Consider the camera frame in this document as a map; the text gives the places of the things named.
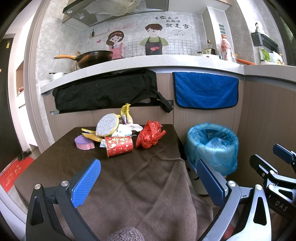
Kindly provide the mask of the purple pink sponge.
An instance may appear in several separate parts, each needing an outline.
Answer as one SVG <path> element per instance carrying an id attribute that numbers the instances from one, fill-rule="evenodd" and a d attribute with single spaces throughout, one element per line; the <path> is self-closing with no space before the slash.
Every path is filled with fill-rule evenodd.
<path id="1" fill-rule="evenodd" d="M 76 144 L 76 147 L 80 150 L 90 150 L 95 148 L 93 140 L 91 140 L 90 138 L 86 138 L 83 135 L 77 136 L 74 139 L 74 142 Z"/>

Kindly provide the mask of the red crushed drink can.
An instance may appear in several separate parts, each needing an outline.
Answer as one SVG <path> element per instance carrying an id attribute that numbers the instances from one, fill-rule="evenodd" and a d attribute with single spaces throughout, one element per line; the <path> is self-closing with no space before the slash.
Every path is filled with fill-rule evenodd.
<path id="1" fill-rule="evenodd" d="M 131 136 L 125 137 L 105 137 L 107 157 L 113 157 L 133 150 Z"/>

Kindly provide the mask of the yellow snack packet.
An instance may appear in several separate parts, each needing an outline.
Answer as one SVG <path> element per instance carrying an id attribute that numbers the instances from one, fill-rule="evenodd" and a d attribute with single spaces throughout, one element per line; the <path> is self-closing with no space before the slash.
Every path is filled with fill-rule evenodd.
<path id="1" fill-rule="evenodd" d="M 97 136 L 95 131 L 91 131 L 85 128 L 81 128 L 81 131 L 84 137 L 89 138 L 95 142 L 101 142 L 104 139 L 104 137 Z"/>

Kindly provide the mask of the round silver scouring pad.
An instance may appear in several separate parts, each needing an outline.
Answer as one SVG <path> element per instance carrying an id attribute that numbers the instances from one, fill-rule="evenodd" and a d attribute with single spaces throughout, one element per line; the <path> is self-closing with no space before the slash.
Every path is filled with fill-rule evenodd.
<path id="1" fill-rule="evenodd" d="M 113 134 L 119 125 L 120 115 L 109 113 L 103 116 L 97 126 L 96 126 L 96 135 L 100 137 L 107 137 Z"/>

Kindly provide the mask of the white tissue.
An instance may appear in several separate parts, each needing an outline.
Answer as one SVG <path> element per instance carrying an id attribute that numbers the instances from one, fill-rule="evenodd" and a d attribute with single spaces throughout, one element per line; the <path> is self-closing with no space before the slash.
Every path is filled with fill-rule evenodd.
<path id="1" fill-rule="evenodd" d="M 129 124 L 119 124 L 117 129 L 117 134 L 120 137 L 131 136 L 133 132 L 141 132 L 143 127 L 136 123 Z"/>

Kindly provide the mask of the red plastic bag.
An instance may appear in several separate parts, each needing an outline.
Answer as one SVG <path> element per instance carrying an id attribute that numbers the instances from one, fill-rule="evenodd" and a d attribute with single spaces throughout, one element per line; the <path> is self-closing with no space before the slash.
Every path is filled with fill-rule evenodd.
<path id="1" fill-rule="evenodd" d="M 144 149 L 148 149 L 156 145 L 159 139 L 167 133 L 162 127 L 163 126 L 158 121 L 148 120 L 137 136 L 135 147 L 139 148 L 142 146 Z"/>

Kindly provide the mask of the gold snack wrapper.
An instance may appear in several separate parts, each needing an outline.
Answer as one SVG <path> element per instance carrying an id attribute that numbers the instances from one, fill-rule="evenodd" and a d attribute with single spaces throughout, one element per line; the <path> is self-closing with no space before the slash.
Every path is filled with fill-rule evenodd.
<path id="1" fill-rule="evenodd" d="M 120 123 L 123 125 L 133 124 L 129 103 L 126 103 L 120 110 Z"/>

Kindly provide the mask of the blue lined trash bin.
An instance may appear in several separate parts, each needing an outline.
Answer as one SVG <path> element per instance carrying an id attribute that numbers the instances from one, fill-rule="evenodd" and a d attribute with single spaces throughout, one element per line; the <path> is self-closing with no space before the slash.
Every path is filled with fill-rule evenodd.
<path id="1" fill-rule="evenodd" d="M 189 128 L 185 141 L 186 169 L 194 190 L 208 195 L 197 174 L 197 161 L 206 161 L 215 171 L 227 177 L 237 169 L 239 140 L 234 132 L 215 123 Z"/>

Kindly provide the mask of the red floor mat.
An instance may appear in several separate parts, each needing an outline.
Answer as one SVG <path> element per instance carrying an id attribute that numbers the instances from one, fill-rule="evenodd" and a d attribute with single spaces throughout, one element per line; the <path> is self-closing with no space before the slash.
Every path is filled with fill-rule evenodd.
<path id="1" fill-rule="evenodd" d="M 15 159 L 4 171 L 1 173 L 1 187 L 6 193 L 13 187 L 17 178 L 22 174 L 31 164 L 34 159 L 27 157 L 22 161 Z"/>

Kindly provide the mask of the black refrigerator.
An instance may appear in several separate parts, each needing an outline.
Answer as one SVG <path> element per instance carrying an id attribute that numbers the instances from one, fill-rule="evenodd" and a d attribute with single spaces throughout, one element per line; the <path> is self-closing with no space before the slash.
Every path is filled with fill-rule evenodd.
<path id="1" fill-rule="evenodd" d="M 22 152 L 13 125 L 8 93 L 8 67 L 13 38 L 1 40 L 0 73 L 0 166 L 4 170 Z"/>

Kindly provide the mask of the blue hanging towel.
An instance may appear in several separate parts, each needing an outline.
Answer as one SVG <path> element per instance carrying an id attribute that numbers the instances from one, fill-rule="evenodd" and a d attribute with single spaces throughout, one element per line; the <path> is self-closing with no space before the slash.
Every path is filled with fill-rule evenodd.
<path id="1" fill-rule="evenodd" d="M 239 100 L 239 80 L 210 73 L 173 72 L 175 102 L 181 108 L 225 109 Z"/>

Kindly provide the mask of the red white bottle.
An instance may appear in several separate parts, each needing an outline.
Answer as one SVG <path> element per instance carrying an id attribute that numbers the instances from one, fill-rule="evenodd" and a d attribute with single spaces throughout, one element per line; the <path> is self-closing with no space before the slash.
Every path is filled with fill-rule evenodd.
<path id="1" fill-rule="evenodd" d="M 235 56 L 234 56 L 233 50 L 225 35 L 222 35 L 220 48 L 221 48 L 221 58 L 223 60 L 235 62 Z"/>

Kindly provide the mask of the black hanging utensil rack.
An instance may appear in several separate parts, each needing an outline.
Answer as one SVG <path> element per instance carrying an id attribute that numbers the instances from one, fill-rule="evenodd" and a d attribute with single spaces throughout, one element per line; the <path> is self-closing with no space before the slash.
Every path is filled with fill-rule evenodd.
<path id="1" fill-rule="evenodd" d="M 253 45 L 255 47 L 267 47 L 269 50 L 279 53 L 279 47 L 270 37 L 258 31 L 258 22 L 255 23 L 255 32 L 251 33 Z"/>

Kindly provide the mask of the black hanging bag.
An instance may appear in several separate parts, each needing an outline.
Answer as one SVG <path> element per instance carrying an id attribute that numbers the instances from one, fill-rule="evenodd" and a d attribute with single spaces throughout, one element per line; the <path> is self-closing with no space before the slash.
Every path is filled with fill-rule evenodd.
<path id="1" fill-rule="evenodd" d="M 158 92 L 156 73 L 148 69 L 85 78 L 56 87 L 52 94 L 60 113 L 120 108 L 126 103 L 138 105 L 147 98 L 166 113 L 173 110 Z"/>

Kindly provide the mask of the range hood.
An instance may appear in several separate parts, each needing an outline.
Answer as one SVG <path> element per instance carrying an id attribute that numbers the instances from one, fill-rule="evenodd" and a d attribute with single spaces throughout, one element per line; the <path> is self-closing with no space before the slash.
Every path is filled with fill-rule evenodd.
<path id="1" fill-rule="evenodd" d="M 138 13 L 167 11 L 169 1 L 69 1 L 62 22 L 79 30 L 107 20 Z"/>

